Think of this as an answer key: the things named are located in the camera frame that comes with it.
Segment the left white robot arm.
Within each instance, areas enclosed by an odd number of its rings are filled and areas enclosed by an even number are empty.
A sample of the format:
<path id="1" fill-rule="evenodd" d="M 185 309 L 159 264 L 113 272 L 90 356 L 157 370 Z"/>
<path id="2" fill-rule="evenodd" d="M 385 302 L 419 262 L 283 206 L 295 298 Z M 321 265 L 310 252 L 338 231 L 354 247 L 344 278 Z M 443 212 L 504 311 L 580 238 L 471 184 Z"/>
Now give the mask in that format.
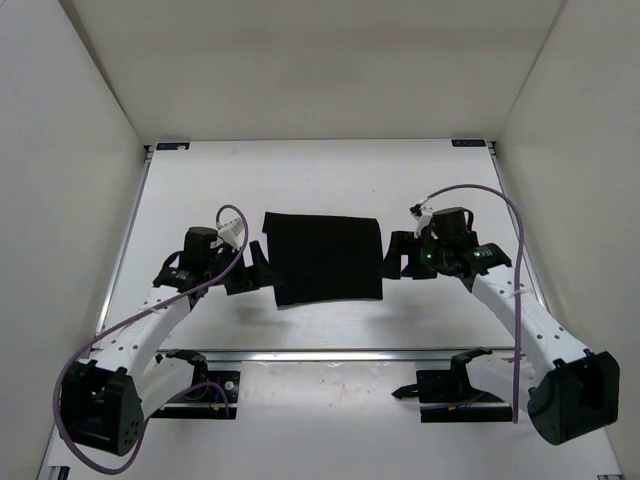
<path id="1" fill-rule="evenodd" d="M 59 388 L 59 429 L 75 444 L 124 456 L 144 423 L 165 404 L 197 398 L 208 389 L 206 358 L 195 350 L 160 351 L 208 290 L 229 295 L 277 282 L 244 222 L 191 227 L 181 250 L 170 254 L 152 282 L 142 311 L 115 328 L 88 360 L 75 360 Z"/>

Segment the black skirt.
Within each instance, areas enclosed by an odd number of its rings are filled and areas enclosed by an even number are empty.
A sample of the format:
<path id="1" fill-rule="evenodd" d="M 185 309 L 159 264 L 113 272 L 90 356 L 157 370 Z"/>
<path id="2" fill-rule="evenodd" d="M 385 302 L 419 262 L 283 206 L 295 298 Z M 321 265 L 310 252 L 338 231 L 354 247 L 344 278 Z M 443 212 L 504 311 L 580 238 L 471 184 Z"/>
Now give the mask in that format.
<path id="1" fill-rule="evenodd" d="M 383 298 L 376 219 L 267 212 L 262 232 L 281 280 L 274 287 L 277 306 Z"/>

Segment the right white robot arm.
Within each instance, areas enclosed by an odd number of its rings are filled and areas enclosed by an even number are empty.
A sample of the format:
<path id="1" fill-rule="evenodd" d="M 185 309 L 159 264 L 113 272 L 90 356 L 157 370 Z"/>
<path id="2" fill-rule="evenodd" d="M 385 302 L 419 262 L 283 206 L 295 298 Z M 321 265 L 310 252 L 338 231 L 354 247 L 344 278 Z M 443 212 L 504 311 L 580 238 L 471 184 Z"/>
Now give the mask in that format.
<path id="1" fill-rule="evenodd" d="M 418 378 L 397 399 L 417 397 L 425 410 L 454 410 L 493 397 L 523 411 L 548 443 L 560 445 L 615 423 L 620 367 L 572 336 L 525 290 L 511 259 L 496 244 L 480 244 L 474 215 L 463 207 L 410 209 L 412 232 L 395 231 L 383 261 L 387 278 L 459 279 L 513 336 L 520 350 L 505 359 L 486 347 L 454 355 L 441 380 Z M 522 363 L 517 365 L 515 359 Z"/>

